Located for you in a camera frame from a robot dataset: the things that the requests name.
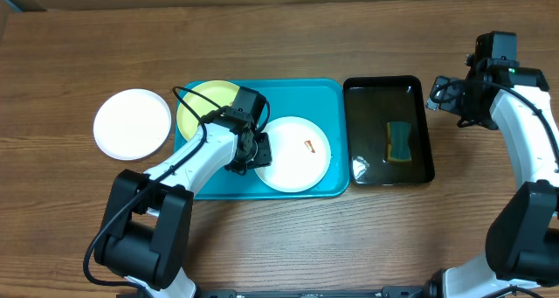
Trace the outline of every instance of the black tray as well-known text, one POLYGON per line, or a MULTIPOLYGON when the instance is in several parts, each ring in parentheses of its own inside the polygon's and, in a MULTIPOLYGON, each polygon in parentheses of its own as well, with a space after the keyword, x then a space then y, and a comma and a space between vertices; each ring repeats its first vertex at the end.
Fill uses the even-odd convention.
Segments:
POLYGON ((435 177, 421 82, 416 77, 350 78, 343 83, 343 93, 354 184, 421 184, 435 177), (387 159, 387 123, 396 121, 409 123, 405 124, 409 161, 387 159))

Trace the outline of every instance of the white plate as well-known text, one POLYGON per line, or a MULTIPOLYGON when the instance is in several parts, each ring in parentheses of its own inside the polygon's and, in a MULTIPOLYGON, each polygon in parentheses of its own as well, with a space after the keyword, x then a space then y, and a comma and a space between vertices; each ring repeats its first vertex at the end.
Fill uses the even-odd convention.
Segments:
POLYGON ((300 192, 319 183, 330 165, 332 153, 324 132, 314 123, 298 117, 283 117, 268 123, 272 165, 256 169, 272 189, 300 192))
POLYGON ((159 149, 170 129, 171 112, 165 100, 135 88, 105 101, 95 115, 93 137, 112 158, 134 160, 159 149))

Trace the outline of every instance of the yellow plate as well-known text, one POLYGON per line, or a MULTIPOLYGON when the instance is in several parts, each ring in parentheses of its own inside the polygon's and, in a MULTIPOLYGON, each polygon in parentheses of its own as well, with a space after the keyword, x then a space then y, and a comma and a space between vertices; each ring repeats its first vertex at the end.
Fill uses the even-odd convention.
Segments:
MULTIPOLYGON (((223 107, 230 106, 235 100, 238 86, 225 80, 210 80, 192 88, 192 90, 208 97, 220 107, 223 107)), ((184 102, 191 106, 199 116, 208 114, 211 110, 216 109, 214 105, 194 94, 186 94, 184 102)), ((186 141, 190 141, 198 129, 198 121, 189 109, 183 105, 180 105, 176 111, 176 124, 186 141)))

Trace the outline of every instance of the sponge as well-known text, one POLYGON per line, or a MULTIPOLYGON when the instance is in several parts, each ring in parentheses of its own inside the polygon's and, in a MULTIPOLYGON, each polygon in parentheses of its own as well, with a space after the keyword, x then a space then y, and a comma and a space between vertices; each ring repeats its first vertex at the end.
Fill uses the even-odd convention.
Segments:
POLYGON ((389 163, 407 163, 411 161, 408 138, 411 124, 403 121, 386 123, 386 161, 389 163))

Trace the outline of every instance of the blue tray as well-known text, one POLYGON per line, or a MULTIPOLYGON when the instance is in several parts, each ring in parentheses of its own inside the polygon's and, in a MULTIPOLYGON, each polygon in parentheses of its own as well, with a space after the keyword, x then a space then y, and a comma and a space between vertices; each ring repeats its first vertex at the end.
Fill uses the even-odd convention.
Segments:
MULTIPOLYGON (((265 185, 254 170, 240 176, 225 169, 218 170, 198 192, 196 199, 243 200, 271 198, 332 198, 342 194, 349 185, 348 137, 342 87, 329 79, 231 80, 239 86, 259 91, 270 102, 270 121, 284 116, 308 119, 324 131, 332 149, 326 176, 313 188, 295 193, 276 191, 265 185)), ((193 88, 203 81, 189 83, 193 88)), ((260 124, 266 118, 266 109, 260 124)), ((175 127, 175 151, 186 140, 175 127)))

